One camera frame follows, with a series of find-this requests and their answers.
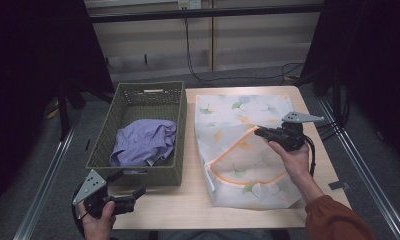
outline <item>hand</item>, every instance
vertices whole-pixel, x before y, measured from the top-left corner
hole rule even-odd
[[[291,181],[297,186],[306,204],[324,196],[309,173],[309,147],[304,144],[299,150],[286,152],[277,142],[268,142],[268,145],[281,156]]]
[[[78,204],[79,212],[81,216],[87,212],[85,210],[84,202]],[[90,214],[86,214],[82,218],[82,225],[84,227],[85,239],[87,240],[109,240],[110,231],[113,228],[113,224],[116,221],[116,217],[112,216],[113,210],[115,209],[115,203],[109,201],[103,208],[101,218],[97,219],[92,217]]]
[[[268,145],[281,156],[285,169],[294,184],[304,175],[309,174],[309,147],[307,144],[292,152],[286,152],[277,142],[271,141],[268,142]]]

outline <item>wooden tabletop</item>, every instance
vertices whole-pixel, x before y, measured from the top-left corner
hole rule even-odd
[[[248,210],[214,207],[207,191],[194,132],[196,95],[280,95],[290,96],[294,110],[309,113],[296,87],[240,87],[186,89],[187,122],[184,145],[183,179],[178,187],[148,187],[132,213],[117,216],[114,229],[184,230],[184,229],[272,229],[305,226],[303,200],[287,209]],[[338,181],[327,152],[313,123],[305,123],[304,133],[316,148],[314,178],[325,194],[349,206],[342,189],[331,190]],[[110,187],[111,195],[128,195],[131,190]]]

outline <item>black cable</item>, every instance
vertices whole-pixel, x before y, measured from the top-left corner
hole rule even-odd
[[[312,161],[310,162],[310,169],[309,169],[309,173],[310,175],[313,177],[313,174],[315,173],[315,144],[313,143],[312,139],[306,135],[303,135],[305,137],[306,142],[309,144],[310,146],[310,150],[312,152]]]
[[[222,77],[222,78],[213,78],[213,79],[204,79],[204,78],[200,78],[199,76],[197,76],[197,74],[194,72],[193,70],[193,65],[191,63],[191,53],[190,53],[190,42],[189,42],[189,34],[188,34],[188,20],[187,18],[184,18],[184,22],[185,22],[185,36],[186,36],[186,43],[187,43],[187,63],[188,63],[188,68],[190,70],[191,75],[196,78],[199,82],[211,86],[211,87],[217,87],[213,84],[209,84],[207,82],[212,82],[212,81],[220,81],[220,80],[232,80],[232,79],[258,79],[258,80],[266,80],[266,79],[273,79],[273,78],[279,78],[279,77],[283,77],[285,76],[285,74],[288,74],[294,70],[296,70],[298,67],[300,67],[301,65],[303,65],[304,63],[287,63],[285,64],[282,68],[284,69],[284,67],[291,65],[291,64],[298,64],[296,67],[294,67],[293,69],[287,71],[287,72],[282,72],[282,74],[279,75],[275,75],[275,76],[270,76],[270,77]]]
[[[82,184],[79,184],[78,188],[76,188],[75,192],[73,193],[73,197],[72,197],[72,201],[73,199],[75,199],[76,195],[78,194],[79,189],[81,189]],[[82,235],[83,238],[85,238],[85,232],[84,232],[84,226],[82,224],[82,218],[85,217],[85,215],[87,215],[87,213],[85,213],[82,217],[78,217],[76,215],[76,208],[78,207],[78,205],[73,205],[71,204],[71,208],[72,208],[72,216],[73,216],[73,221],[75,221],[75,225],[78,228],[79,233]]]
[[[332,122],[332,123],[329,123],[329,124],[326,124],[326,125],[323,125],[323,126],[322,126],[322,127],[332,126],[332,127],[335,128],[335,129],[334,129],[334,132],[331,133],[330,135],[326,136],[326,137],[323,137],[323,135],[324,135],[325,133],[327,133],[328,130],[325,131],[324,133],[320,133],[320,136],[321,136],[321,138],[322,138],[322,141],[326,141],[326,140],[328,140],[329,138],[333,137],[334,135],[341,133],[341,131],[343,130],[343,128],[346,126],[347,121],[349,120],[349,116],[350,116],[350,103],[351,103],[351,96],[350,96],[349,93],[347,93],[347,98],[346,98],[346,101],[345,101],[345,103],[344,103],[343,113],[342,113],[342,116],[341,116],[341,120],[340,120],[340,121],[334,121],[334,122]]]
[[[282,86],[283,83],[284,83],[285,74],[289,73],[289,72],[284,73],[284,68],[285,68],[286,66],[294,65],[294,64],[296,64],[297,66],[295,66],[295,67],[294,67],[293,69],[291,69],[289,72],[292,72],[292,71],[294,71],[295,69],[297,69],[298,67],[302,66],[302,65],[304,64],[304,62],[302,62],[302,63],[287,63],[287,64],[283,65],[282,68],[281,68],[282,79],[281,79],[281,82],[280,82],[280,84],[279,84],[280,86]]]

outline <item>orange sleeve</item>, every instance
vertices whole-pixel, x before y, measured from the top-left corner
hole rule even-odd
[[[307,204],[306,213],[308,239],[375,239],[358,215],[328,195]]]

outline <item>laundry bag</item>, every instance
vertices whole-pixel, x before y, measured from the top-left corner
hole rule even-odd
[[[281,157],[254,134],[281,127],[291,111],[287,95],[197,96],[195,133],[214,206],[288,208],[301,198]]]

